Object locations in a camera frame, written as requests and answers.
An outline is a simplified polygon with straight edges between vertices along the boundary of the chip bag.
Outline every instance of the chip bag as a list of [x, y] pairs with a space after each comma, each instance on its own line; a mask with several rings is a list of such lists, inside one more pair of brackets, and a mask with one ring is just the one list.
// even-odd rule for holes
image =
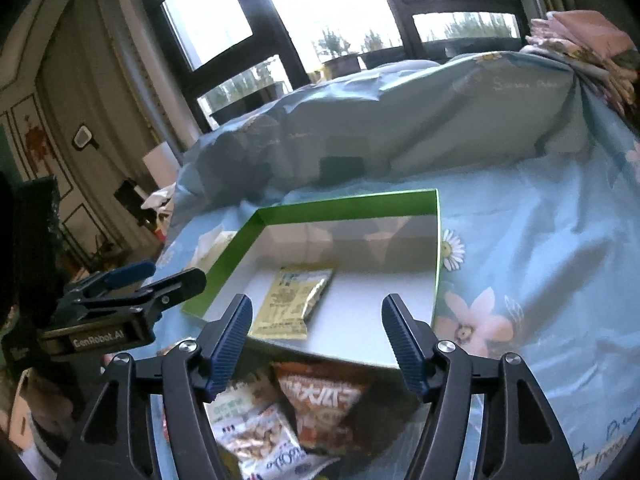
[[238, 459], [243, 480], [311, 480], [337, 458], [304, 451], [278, 404], [213, 424], [219, 446]]
[[272, 366], [283, 393], [295, 409], [302, 447], [336, 455], [358, 447], [345, 418], [369, 386], [363, 368], [342, 363]]
[[306, 339], [306, 324], [329, 283], [330, 267], [284, 267], [276, 274], [249, 335], [259, 339]]
[[242, 380], [232, 381], [213, 402], [204, 404], [210, 424], [232, 417], [244, 417], [261, 412], [278, 400], [265, 370], [258, 369]]

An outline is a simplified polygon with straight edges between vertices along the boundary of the plant pot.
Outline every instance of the plant pot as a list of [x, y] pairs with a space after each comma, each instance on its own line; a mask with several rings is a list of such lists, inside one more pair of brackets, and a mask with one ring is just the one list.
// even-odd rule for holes
[[360, 54], [347, 54], [346, 56], [334, 57], [323, 63], [324, 67], [330, 72], [331, 79], [341, 77], [343, 75], [355, 74], [360, 71], [360, 63], [358, 56]]
[[261, 106], [275, 101], [284, 95], [284, 84], [282, 81], [271, 83], [260, 90], [257, 90], [238, 101], [228, 104], [211, 114], [218, 124], [224, 124], [231, 119], [240, 117], [248, 112], [253, 112]]
[[381, 48], [380, 50], [363, 52], [361, 56], [367, 70], [371, 70], [380, 65], [404, 61], [406, 59], [406, 52], [403, 46], [393, 46], [391, 48]]

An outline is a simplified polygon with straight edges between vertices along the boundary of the white snack bag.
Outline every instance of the white snack bag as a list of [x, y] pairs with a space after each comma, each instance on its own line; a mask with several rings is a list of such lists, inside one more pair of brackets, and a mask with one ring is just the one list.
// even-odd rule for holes
[[278, 404], [211, 427], [219, 446], [238, 459], [242, 480], [311, 480], [338, 457], [304, 451]]
[[232, 381], [226, 390], [209, 404], [204, 404], [209, 423], [223, 419], [247, 419], [278, 400], [278, 394], [265, 370], [259, 369], [242, 380]]

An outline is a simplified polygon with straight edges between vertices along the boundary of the daisy print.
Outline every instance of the daisy print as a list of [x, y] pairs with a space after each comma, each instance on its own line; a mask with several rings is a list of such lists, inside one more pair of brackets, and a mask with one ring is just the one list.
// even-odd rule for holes
[[460, 268], [465, 259], [465, 246], [455, 232], [445, 229], [440, 251], [445, 269], [451, 272]]
[[494, 61], [496, 59], [500, 59], [502, 54], [500, 52], [488, 52], [487, 54], [482, 54], [481, 56], [475, 57], [476, 63], [484, 63], [485, 61]]

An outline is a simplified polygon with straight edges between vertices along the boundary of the light blue bedsheet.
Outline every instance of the light blue bedsheet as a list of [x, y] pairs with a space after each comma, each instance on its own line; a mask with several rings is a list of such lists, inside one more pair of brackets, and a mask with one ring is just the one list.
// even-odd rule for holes
[[[325, 158], [336, 156], [351, 158]], [[257, 206], [437, 188], [443, 229], [465, 254], [441, 274], [436, 332], [521, 354], [581, 478], [609, 466], [640, 413], [640, 144], [571, 69], [509, 52], [363, 72], [225, 124], [186, 160], [155, 279], [181, 270], [200, 234], [235, 230]], [[175, 307], [155, 344], [132, 353], [201, 326]], [[341, 478], [403, 478], [423, 420], [364, 471], [342, 464]], [[459, 479], [470, 478], [480, 425], [474, 399]]]

